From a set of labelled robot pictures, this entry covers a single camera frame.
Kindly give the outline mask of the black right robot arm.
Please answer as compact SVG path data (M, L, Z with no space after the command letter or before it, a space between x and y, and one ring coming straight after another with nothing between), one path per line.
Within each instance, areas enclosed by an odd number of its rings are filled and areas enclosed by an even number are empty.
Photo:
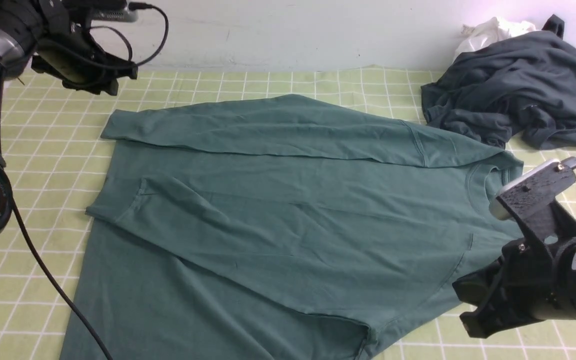
M460 315L469 337L544 321L576 321L576 219L554 198L497 198L521 230L499 258L453 282L475 310Z

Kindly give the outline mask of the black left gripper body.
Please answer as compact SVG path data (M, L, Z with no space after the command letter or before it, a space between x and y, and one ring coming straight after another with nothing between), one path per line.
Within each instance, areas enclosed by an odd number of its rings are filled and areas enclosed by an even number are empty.
M94 9L119 9L129 5L128 0L41 0L39 4L48 25L30 60L33 71L55 77L66 89L93 95L116 96L119 79L137 79L138 66L128 41L128 59L123 59L103 50L91 34Z

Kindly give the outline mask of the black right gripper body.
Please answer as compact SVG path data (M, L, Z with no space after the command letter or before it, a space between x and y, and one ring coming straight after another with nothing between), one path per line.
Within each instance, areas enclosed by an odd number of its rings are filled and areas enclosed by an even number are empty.
M576 219L557 200L533 214L511 205L510 214L522 237L506 243L492 263L453 283L457 298L475 306L459 317L471 338L543 321L576 321L570 278Z

